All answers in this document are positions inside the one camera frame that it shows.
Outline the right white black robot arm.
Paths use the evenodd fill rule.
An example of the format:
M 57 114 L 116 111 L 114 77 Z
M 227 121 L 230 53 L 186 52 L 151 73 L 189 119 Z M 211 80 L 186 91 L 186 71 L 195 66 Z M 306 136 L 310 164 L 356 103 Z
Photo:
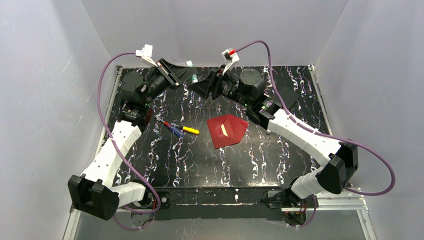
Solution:
M 244 105 L 251 122 L 284 137 L 317 161 L 319 168 L 292 181 L 284 191 L 285 198 L 301 200 L 321 192 L 340 194 L 358 169 L 357 147 L 323 137 L 286 113 L 280 102 L 264 93 L 266 86 L 267 81 L 257 70 L 245 69 L 234 78 L 220 69 L 188 88 L 204 99 L 223 96 Z

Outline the beige letter paper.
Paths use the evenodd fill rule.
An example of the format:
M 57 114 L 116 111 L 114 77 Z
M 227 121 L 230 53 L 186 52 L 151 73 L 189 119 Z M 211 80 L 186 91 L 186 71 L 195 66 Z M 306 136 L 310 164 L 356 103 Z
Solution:
M 227 130 L 226 130 L 226 128 L 225 128 L 225 126 L 224 126 L 224 124 L 222 124 L 221 126 L 220 126 L 220 128 L 221 128 L 221 132 L 222 132 L 222 134 L 224 135 L 224 136 L 228 136 L 228 133 L 227 133 Z

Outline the green white glue stick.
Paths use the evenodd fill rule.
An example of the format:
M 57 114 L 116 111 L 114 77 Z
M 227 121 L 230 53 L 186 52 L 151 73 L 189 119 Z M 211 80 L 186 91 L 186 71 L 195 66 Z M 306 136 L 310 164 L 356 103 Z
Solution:
M 193 67 L 194 65 L 193 65 L 193 62 L 191 61 L 191 60 L 188 60 L 188 61 L 186 61 L 186 65 L 188 66 L 188 67 Z M 197 73 L 195 72 L 192 76 L 191 76 L 191 82 L 194 84 L 194 83 L 197 83 L 199 81 L 199 79 L 198 79 L 198 76 L 197 76 Z

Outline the red envelope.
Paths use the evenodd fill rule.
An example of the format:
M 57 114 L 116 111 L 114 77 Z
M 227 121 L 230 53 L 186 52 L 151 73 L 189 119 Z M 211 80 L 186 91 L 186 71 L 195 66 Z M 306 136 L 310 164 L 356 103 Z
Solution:
M 240 143 L 249 126 L 247 121 L 231 114 L 208 119 L 206 123 L 215 149 Z M 226 128 L 228 136 L 222 134 L 222 124 Z

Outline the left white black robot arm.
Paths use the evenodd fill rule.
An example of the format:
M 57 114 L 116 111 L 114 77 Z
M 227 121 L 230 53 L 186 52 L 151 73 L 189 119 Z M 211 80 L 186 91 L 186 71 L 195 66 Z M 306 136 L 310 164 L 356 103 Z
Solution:
M 146 185 L 141 181 L 113 185 L 122 158 L 148 126 L 153 116 L 149 104 L 165 90 L 182 86 L 196 71 L 196 67 L 178 66 L 161 58 L 146 77 L 135 71 L 123 77 L 119 113 L 111 136 L 92 163 L 80 175 L 72 175 L 68 180 L 75 209 L 109 220 L 118 208 L 143 200 Z

